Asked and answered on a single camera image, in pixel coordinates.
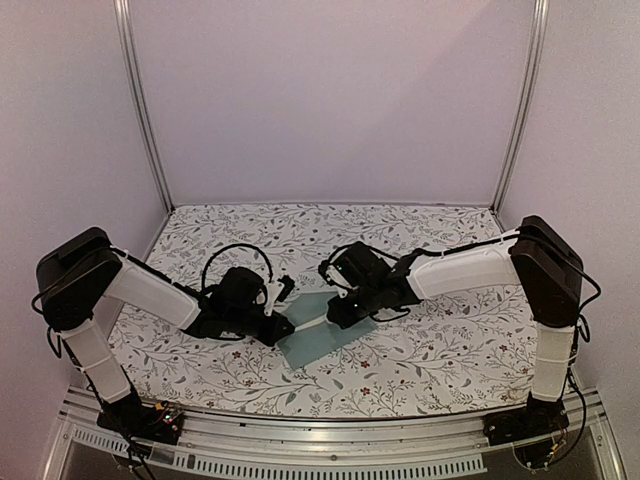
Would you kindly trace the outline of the green white glue stick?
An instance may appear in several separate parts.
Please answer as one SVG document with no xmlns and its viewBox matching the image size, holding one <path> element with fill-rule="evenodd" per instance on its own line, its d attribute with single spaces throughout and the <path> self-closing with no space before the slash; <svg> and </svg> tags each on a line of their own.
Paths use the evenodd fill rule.
<svg viewBox="0 0 640 480">
<path fill-rule="evenodd" d="M 314 328 L 314 327 L 316 327 L 316 326 L 323 325 L 323 324 L 325 324 L 326 322 L 327 322 L 327 319 L 326 319 L 326 318 L 324 318 L 324 317 L 319 317 L 319 318 L 316 318 L 316 319 L 314 319 L 314 320 L 308 321 L 308 322 L 306 322 L 306 323 L 304 323 L 304 324 L 298 325 L 298 326 L 296 327 L 296 329 L 295 329 L 295 332 L 296 332 L 296 333 L 298 333 L 298 332 L 302 332 L 302 331 L 304 331 L 304 330 L 307 330 L 307 329 L 310 329 L 310 328 Z"/>
</svg>

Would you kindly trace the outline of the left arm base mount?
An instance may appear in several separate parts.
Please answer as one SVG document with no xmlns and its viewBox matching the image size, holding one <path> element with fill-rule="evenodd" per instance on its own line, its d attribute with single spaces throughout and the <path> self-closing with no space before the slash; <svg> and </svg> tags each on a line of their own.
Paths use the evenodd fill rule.
<svg viewBox="0 0 640 480">
<path fill-rule="evenodd" d="M 105 403 L 97 419 L 103 429 L 118 433 L 126 440 L 143 439 L 156 443 L 177 445 L 183 425 L 178 416 L 169 420 L 168 411 L 145 406 L 133 397 Z"/>
</svg>

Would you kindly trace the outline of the floral patterned table mat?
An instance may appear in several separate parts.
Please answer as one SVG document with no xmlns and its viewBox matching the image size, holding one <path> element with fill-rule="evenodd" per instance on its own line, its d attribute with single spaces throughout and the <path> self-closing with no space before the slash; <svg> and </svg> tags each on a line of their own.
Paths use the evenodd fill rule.
<svg viewBox="0 0 640 480">
<path fill-rule="evenodd" d="M 256 204 L 177 209 L 149 264 L 192 288 L 235 266 L 332 292 L 318 274 L 338 247 L 360 241 L 396 258 L 502 235 L 482 208 Z M 138 392 L 222 411 L 333 419 L 430 416 L 521 405 L 529 398 L 537 324 L 521 287 L 437 296 L 370 319 L 374 332 L 293 370 L 278 347 L 247 338 L 196 339 L 125 306 L 109 345 Z"/>
</svg>

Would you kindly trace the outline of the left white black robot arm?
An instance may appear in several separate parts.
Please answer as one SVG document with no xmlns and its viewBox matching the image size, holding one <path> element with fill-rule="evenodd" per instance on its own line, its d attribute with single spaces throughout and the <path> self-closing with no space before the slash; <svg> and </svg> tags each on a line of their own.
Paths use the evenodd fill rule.
<svg viewBox="0 0 640 480">
<path fill-rule="evenodd" d="M 59 336 L 111 419 L 128 434 L 141 433 L 149 415 L 93 319 L 102 299 L 138 308 L 195 338 L 219 340 L 229 333 L 272 347 L 295 331 L 275 310 L 293 290 L 290 277 L 261 277 L 232 267 L 218 283 L 202 282 L 194 289 L 115 247 L 99 227 L 45 255 L 35 275 L 33 310 Z"/>
</svg>

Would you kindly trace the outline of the teal blue envelope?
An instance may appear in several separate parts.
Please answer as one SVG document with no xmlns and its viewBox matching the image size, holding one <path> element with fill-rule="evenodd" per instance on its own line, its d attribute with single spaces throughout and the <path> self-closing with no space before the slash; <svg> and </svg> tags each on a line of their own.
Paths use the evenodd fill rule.
<svg viewBox="0 0 640 480">
<path fill-rule="evenodd" d="M 301 293 L 288 303 L 282 314 L 295 326 L 319 317 L 327 319 L 328 301 L 332 292 Z M 293 370 L 305 367 L 334 351 L 371 334 L 377 324 L 370 319 L 342 330 L 328 321 L 323 325 L 294 332 L 277 342 L 277 347 Z"/>
</svg>

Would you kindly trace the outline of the right aluminium frame post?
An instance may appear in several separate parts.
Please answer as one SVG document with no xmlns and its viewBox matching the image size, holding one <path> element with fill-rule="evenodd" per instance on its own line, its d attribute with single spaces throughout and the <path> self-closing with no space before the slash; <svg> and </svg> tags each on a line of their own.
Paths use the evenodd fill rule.
<svg viewBox="0 0 640 480">
<path fill-rule="evenodd" d="M 532 15 L 529 45 L 525 58 L 524 75 L 518 97 L 514 121 L 507 142 L 503 164 L 494 191 L 491 210 L 499 216 L 506 203 L 521 144 L 533 102 L 549 15 L 549 1 L 536 0 Z"/>
</svg>

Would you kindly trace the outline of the left aluminium frame post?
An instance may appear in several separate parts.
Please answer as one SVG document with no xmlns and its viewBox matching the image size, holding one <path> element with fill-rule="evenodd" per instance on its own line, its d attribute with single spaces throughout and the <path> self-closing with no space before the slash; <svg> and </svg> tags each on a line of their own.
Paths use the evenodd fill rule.
<svg viewBox="0 0 640 480">
<path fill-rule="evenodd" d="M 147 105 L 135 45 L 130 2 L 127 0 L 115 0 L 113 5 L 126 77 L 131 92 L 134 113 L 138 122 L 143 147 L 161 204 L 166 214 L 170 215 L 175 210 L 175 205 L 170 193 L 165 169 L 162 165 L 160 151 Z"/>
</svg>

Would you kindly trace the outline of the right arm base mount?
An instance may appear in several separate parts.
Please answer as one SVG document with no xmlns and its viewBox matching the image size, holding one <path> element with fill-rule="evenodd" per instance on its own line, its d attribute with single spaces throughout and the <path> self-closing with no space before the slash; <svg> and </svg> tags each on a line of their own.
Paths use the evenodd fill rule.
<svg viewBox="0 0 640 480">
<path fill-rule="evenodd" d="M 483 434 L 491 446 L 551 434 L 568 426 L 569 419 L 562 406 L 525 406 L 483 417 Z"/>
</svg>

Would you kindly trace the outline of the front aluminium rail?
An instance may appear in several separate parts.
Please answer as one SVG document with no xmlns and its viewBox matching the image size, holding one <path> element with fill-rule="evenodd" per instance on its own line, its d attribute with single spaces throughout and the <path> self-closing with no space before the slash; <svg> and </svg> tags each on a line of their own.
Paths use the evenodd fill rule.
<svg viewBox="0 0 640 480">
<path fill-rule="evenodd" d="M 480 412 L 382 420 L 268 418 L 189 409 L 176 445 L 149 444 L 158 479 L 624 479 L 594 389 L 565 399 L 559 462 L 519 463 L 523 443 L 491 445 Z"/>
</svg>

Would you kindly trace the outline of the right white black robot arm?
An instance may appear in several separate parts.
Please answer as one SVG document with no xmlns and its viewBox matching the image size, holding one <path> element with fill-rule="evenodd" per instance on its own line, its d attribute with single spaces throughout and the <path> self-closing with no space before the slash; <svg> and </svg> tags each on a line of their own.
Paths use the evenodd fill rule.
<svg viewBox="0 0 640 480">
<path fill-rule="evenodd" d="M 541 217 L 489 240 L 442 251 L 416 249 L 393 264 L 372 247 L 355 242 L 318 267 L 338 293 L 328 302 L 328 320 L 348 329 L 367 317 L 409 307 L 440 295 L 494 285 L 523 289 L 537 324 L 537 350 L 530 404 L 517 427 L 537 436 L 556 417 L 581 313 L 584 264 Z"/>
</svg>

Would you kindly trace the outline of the aluminium frame post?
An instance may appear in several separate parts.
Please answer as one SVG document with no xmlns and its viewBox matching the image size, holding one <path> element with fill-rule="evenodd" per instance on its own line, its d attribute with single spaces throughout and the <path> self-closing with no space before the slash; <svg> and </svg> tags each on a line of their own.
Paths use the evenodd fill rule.
<svg viewBox="0 0 640 480">
<path fill-rule="evenodd" d="M 536 0 L 532 15 L 529 45 L 525 58 L 524 75 L 518 97 L 514 121 L 507 142 L 503 164 L 494 191 L 491 210 L 499 216 L 506 203 L 521 144 L 533 102 L 549 15 L 549 1 Z"/>
<path fill-rule="evenodd" d="M 138 122 L 143 147 L 161 204 L 166 214 L 170 215 L 175 210 L 175 205 L 170 193 L 165 169 L 162 165 L 160 151 L 147 105 L 135 45 L 130 2 L 127 0 L 115 0 L 113 5 L 126 77 L 131 92 L 134 113 Z"/>
</svg>

